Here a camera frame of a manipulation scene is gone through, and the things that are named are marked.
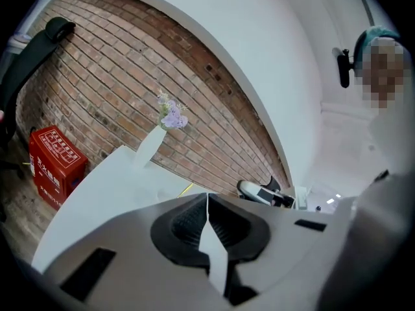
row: white table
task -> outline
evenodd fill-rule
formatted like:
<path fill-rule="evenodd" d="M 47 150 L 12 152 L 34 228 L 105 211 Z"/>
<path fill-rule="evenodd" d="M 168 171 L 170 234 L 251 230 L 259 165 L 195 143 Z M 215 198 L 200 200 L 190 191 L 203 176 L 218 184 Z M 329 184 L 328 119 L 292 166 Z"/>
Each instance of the white table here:
<path fill-rule="evenodd" d="M 98 165 L 72 192 L 40 240 L 32 266 L 43 273 L 50 263 L 104 222 L 176 198 L 191 182 L 149 162 L 134 170 L 135 152 L 121 146 Z M 184 196 L 210 192 L 193 185 Z"/>

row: brick wall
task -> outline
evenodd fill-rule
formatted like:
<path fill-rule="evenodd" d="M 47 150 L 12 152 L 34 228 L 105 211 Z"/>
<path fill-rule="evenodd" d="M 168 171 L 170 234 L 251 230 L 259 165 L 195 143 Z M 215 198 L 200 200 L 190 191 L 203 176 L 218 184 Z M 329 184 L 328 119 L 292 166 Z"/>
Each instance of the brick wall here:
<path fill-rule="evenodd" d="M 230 194 L 237 181 L 289 185 L 255 110 L 226 68 L 199 40 L 137 0 L 52 0 L 30 34 L 63 16 L 77 24 L 18 98 L 17 120 L 57 124 L 89 158 L 92 170 L 117 147 L 137 149 L 158 118 L 156 95 L 189 109 L 189 124 L 168 132 L 157 164 Z"/>

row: wooden floor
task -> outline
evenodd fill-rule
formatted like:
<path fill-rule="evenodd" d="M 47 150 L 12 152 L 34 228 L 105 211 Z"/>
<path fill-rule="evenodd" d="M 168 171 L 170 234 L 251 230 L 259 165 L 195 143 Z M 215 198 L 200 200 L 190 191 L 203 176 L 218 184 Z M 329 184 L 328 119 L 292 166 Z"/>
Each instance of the wooden floor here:
<path fill-rule="evenodd" d="M 17 136 L 8 146 L 7 154 L 1 150 L 0 159 L 19 164 L 29 162 L 29 154 Z M 14 254 L 30 264 L 56 211 L 39 197 L 30 166 L 21 167 L 25 173 L 23 180 L 18 178 L 16 171 L 0 170 L 0 202 L 7 215 L 6 222 L 0 223 L 0 227 Z"/>

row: white object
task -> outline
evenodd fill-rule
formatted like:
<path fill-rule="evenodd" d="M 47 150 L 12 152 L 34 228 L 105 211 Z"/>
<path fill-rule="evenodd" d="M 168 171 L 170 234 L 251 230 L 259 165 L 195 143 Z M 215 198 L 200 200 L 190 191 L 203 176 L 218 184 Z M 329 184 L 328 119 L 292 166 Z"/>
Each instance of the white object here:
<path fill-rule="evenodd" d="M 190 182 L 149 162 L 134 172 L 135 152 L 119 147 L 72 192 L 42 236 L 32 266 L 43 273 L 63 250 L 120 214 L 176 198 Z M 183 196 L 210 192 L 194 184 Z"/>
<path fill-rule="evenodd" d="M 164 137 L 166 136 L 166 131 L 160 127 L 156 126 L 141 142 L 140 146 L 137 149 L 136 155 L 134 157 L 134 168 L 142 169 L 144 166 L 150 162 L 154 154 L 156 154 L 158 148 L 163 142 Z"/>
<path fill-rule="evenodd" d="M 206 224 L 200 235 L 199 251 L 209 256 L 209 282 L 223 295 L 228 274 L 228 252 L 209 222 L 209 196 L 206 194 Z"/>

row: black slot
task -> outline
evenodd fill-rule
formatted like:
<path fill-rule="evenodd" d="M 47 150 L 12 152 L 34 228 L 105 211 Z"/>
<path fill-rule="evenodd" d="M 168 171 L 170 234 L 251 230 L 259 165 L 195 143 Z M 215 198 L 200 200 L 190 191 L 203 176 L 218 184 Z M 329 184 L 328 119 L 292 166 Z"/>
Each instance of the black slot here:
<path fill-rule="evenodd" d="M 301 227 L 309 228 L 315 231 L 324 231 L 324 229 L 326 228 L 326 224 L 321 224 L 320 222 L 313 222 L 304 219 L 295 221 L 294 225 L 300 225 Z"/>
<path fill-rule="evenodd" d="M 75 272 L 67 278 L 60 288 L 79 301 L 85 301 L 115 254 L 116 252 L 114 251 L 97 248 L 75 270 Z"/>

